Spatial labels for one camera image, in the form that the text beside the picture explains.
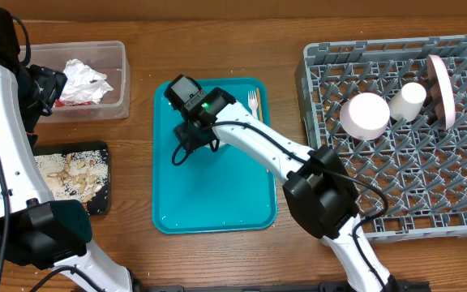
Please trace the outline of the red ketchup packet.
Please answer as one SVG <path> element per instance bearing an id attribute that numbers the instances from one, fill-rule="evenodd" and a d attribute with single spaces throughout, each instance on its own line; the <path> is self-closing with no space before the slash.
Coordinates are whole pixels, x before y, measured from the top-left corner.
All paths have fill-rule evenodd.
<path id="1" fill-rule="evenodd" d="M 66 107 L 66 106 L 83 106 L 83 105 L 93 105 L 93 102 L 92 101 L 74 102 L 74 101 L 61 101 L 61 100 L 56 100 L 54 102 L 54 107 L 56 108 Z"/>

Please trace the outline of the white paper cup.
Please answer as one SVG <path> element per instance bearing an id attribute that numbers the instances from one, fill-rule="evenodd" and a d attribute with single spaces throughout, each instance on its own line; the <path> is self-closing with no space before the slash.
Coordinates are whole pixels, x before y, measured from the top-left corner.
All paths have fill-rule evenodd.
<path id="1" fill-rule="evenodd" d="M 388 102 L 391 118 L 412 122 L 420 113 L 426 99 L 426 89 L 418 83 L 407 83 Z"/>

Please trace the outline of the white bowl with peanuts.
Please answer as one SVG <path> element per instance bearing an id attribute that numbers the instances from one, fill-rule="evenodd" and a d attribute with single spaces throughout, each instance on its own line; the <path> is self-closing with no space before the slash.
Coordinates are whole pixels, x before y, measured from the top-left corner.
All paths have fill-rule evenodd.
<path id="1" fill-rule="evenodd" d="M 390 119 L 388 103 L 379 95 L 364 92 L 350 98 L 340 111 L 343 130 L 358 140 L 374 140 L 386 130 Z"/>

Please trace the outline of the white napkin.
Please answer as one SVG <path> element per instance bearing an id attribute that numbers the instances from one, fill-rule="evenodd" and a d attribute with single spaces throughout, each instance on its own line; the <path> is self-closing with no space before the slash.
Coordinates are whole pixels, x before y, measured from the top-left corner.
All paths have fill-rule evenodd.
<path id="1" fill-rule="evenodd" d="M 61 101 L 99 104 L 107 92 L 114 88 L 107 82 L 107 75 L 93 70 L 79 59 L 70 59 L 63 70 L 67 82 L 59 98 Z"/>

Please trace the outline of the white round plate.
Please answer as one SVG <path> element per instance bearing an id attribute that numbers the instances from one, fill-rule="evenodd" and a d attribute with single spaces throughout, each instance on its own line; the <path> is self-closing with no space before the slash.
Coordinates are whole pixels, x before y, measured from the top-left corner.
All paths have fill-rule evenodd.
<path id="1" fill-rule="evenodd" d="M 429 54 L 426 57 L 427 71 L 431 96 L 437 102 L 435 113 L 438 119 L 443 119 L 444 130 L 453 127 L 456 121 L 456 106 L 452 90 L 452 82 L 443 59 L 438 55 Z"/>

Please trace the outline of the wooden chopstick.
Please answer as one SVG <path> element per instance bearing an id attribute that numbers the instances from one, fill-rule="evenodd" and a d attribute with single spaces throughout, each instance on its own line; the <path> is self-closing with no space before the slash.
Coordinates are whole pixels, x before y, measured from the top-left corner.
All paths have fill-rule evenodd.
<path id="1" fill-rule="evenodd" d="M 261 105 L 259 88 L 256 88 L 256 90 L 255 90 L 255 98 L 256 98 L 256 101 L 257 101 L 258 119 L 263 123 L 263 112 L 262 112 L 262 105 Z"/>

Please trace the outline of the white plastic fork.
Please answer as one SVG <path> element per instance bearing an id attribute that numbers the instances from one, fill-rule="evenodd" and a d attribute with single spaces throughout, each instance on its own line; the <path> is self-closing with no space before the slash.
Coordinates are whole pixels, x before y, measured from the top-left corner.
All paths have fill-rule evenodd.
<path id="1" fill-rule="evenodd" d="M 248 105 L 249 108 L 251 109 L 252 115 L 258 119 L 259 118 L 259 102 L 257 98 L 257 93 L 256 91 L 249 91 L 248 93 Z"/>

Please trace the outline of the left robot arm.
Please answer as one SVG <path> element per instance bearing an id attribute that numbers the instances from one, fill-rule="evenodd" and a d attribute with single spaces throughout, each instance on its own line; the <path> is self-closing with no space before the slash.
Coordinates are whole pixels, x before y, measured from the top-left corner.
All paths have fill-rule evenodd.
<path id="1" fill-rule="evenodd" d="M 0 263 L 63 274 L 86 291 L 140 291 L 131 271 L 93 241 L 78 200 L 56 200 L 32 154 L 35 125 L 50 114 L 66 76 L 30 62 L 15 32 L 19 19 L 0 7 Z"/>

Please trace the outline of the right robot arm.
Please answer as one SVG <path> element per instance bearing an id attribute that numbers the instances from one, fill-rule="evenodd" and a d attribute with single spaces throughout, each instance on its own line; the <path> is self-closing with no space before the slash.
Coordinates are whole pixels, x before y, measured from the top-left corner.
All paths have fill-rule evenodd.
<path id="1" fill-rule="evenodd" d="M 183 118 L 175 129 L 187 154 L 207 145 L 229 144 L 260 163 L 281 181 L 293 219 L 329 246 L 355 291 L 398 291 L 395 277 L 378 260 L 363 225 L 384 215 L 361 217 L 358 186 L 386 197 L 377 187 L 349 176 L 338 154 L 297 144 L 258 120 L 222 88 L 205 92 L 192 78 L 179 75 L 164 92 Z"/>

